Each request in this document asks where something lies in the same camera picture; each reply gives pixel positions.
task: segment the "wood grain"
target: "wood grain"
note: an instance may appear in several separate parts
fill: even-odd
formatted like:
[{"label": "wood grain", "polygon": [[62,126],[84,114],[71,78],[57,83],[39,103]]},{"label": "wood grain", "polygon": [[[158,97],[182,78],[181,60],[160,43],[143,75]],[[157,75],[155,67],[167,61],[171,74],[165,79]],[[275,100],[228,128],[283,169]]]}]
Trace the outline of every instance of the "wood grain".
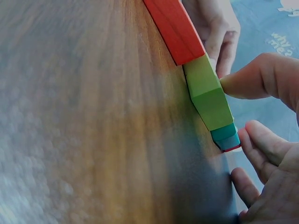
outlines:
[{"label": "wood grain", "polygon": [[206,50],[180,0],[143,0],[175,63],[186,64]]},{"label": "wood grain", "polygon": [[2,0],[0,59],[0,223],[234,223],[142,0]]}]

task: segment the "wooden block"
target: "wooden block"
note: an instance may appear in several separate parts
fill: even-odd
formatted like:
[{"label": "wooden block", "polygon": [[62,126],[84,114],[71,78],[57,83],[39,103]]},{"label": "wooden block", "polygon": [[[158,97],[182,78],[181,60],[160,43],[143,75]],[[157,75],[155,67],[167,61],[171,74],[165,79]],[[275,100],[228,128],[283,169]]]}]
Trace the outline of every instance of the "wooden block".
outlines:
[{"label": "wooden block", "polygon": [[219,141],[214,141],[214,142],[219,147],[219,149],[223,152],[229,152],[241,147],[241,142],[238,133],[234,134],[229,138],[219,140]]},{"label": "wooden block", "polygon": [[224,152],[240,147],[240,139],[234,123],[211,131],[211,136],[219,149]]},{"label": "wooden block", "polygon": [[219,141],[219,140],[223,140],[223,139],[232,137],[234,134],[236,134],[236,132],[237,132],[237,130],[236,130],[235,124],[232,123],[225,127],[218,128],[216,130],[211,131],[211,136],[214,141]]},{"label": "wooden block", "polygon": [[143,1],[177,65],[205,54],[199,35],[180,0]]},{"label": "wooden block", "polygon": [[234,119],[220,81],[207,54],[184,65],[191,100],[209,131]]}]

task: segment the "child's hand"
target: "child's hand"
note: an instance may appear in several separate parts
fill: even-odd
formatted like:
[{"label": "child's hand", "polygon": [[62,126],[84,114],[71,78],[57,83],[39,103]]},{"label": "child's hand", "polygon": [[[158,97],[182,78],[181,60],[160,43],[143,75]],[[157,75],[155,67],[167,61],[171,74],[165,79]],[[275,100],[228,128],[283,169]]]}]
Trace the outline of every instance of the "child's hand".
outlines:
[{"label": "child's hand", "polygon": [[229,0],[182,0],[219,77],[230,73],[240,24]]},{"label": "child's hand", "polygon": [[[224,91],[238,98],[280,98],[299,114],[299,60],[263,54],[239,72],[221,79]],[[288,142],[257,121],[239,131],[244,153],[265,184],[259,192],[245,172],[236,168],[232,179],[248,206],[245,223],[299,223],[299,143]]]}]

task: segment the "green wooden block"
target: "green wooden block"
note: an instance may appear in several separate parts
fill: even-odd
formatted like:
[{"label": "green wooden block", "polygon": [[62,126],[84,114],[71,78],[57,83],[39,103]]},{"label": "green wooden block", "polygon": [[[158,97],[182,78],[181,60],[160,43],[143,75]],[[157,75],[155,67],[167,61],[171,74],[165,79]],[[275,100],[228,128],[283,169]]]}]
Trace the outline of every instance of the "green wooden block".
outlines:
[{"label": "green wooden block", "polygon": [[207,54],[184,64],[191,100],[209,131],[234,122],[220,81]]}]

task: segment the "red wooden block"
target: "red wooden block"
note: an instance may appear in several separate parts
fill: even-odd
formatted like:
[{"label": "red wooden block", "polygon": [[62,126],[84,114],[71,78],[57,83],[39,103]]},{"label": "red wooden block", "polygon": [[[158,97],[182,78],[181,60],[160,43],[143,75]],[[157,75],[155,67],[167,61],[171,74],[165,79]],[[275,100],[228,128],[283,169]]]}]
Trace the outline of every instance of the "red wooden block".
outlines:
[{"label": "red wooden block", "polygon": [[206,51],[180,0],[143,0],[172,58],[182,65]]}]

